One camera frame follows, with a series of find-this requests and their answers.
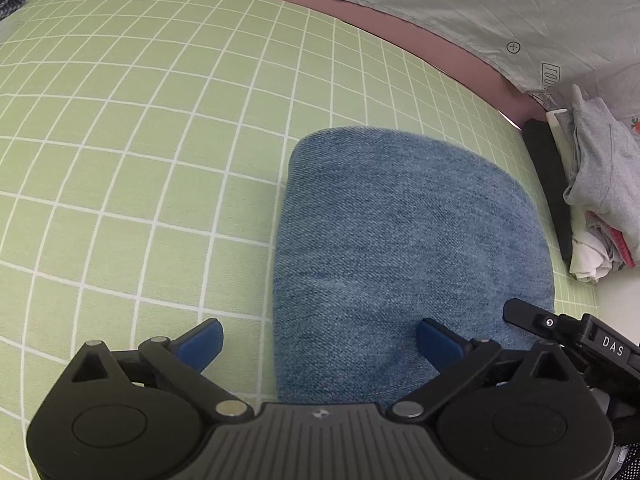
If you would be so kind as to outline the blue denim jeans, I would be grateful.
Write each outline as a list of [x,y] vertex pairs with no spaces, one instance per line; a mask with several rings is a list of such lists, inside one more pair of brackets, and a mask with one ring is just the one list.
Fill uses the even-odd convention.
[[552,310],[537,209],[498,166],[428,136],[326,129],[288,163],[272,282],[283,403],[390,405],[432,379],[424,318],[527,349],[510,299]]

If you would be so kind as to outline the white folded garment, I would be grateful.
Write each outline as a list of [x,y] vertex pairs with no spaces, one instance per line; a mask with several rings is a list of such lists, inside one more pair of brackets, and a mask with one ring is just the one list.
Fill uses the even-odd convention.
[[[570,112],[566,108],[552,110],[547,113],[547,120],[558,150],[567,185],[575,177],[573,170],[574,144],[566,132],[570,125]],[[572,231],[572,256],[570,257],[570,274],[577,281],[597,283],[612,270],[612,262],[603,240],[587,228],[585,211],[570,206],[570,230]]]

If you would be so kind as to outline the red folded garment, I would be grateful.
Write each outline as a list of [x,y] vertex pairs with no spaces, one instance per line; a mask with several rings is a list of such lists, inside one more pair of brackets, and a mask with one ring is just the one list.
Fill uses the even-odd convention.
[[636,263],[634,262],[634,258],[632,258],[631,251],[624,239],[623,233],[614,228],[608,228],[608,236],[612,240],[624,265],[628,266],[628,268],[634,268]]

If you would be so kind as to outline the grey sweatshirt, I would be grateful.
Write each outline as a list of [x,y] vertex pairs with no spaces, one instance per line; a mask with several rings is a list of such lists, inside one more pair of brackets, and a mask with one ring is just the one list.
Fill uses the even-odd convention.
[[570,90],[575,175],[564,192],[570,206],[591,211],[620,231],[632,260],[639,260],[639,142],[596,96]]

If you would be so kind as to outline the black folded garment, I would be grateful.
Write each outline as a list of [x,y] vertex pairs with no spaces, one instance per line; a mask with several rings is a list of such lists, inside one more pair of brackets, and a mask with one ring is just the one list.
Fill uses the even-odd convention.
[[566,266],[570,266],[573,257],[572,216],[563,196],[567,178],[561,155],[546,122],[529,118],[522,127],[522,138],[544,191],[561,258]]

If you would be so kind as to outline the green grid mat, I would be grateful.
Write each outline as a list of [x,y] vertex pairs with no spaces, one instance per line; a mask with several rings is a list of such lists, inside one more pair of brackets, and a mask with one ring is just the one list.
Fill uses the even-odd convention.
[[271,280],[295,145],[372,125],[467,148],[551,219],[509,119],[431,62],[282,0],[26,0],[1,24],[1,474],[86,341],[224,326],[207,375],[277,397]]

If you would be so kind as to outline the grey printed bed sheet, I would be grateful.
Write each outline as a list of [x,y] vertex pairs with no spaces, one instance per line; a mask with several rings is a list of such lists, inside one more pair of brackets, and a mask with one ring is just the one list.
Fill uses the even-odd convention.
[[434,32],[525,92],[639,109],[639,0],[344,0]]

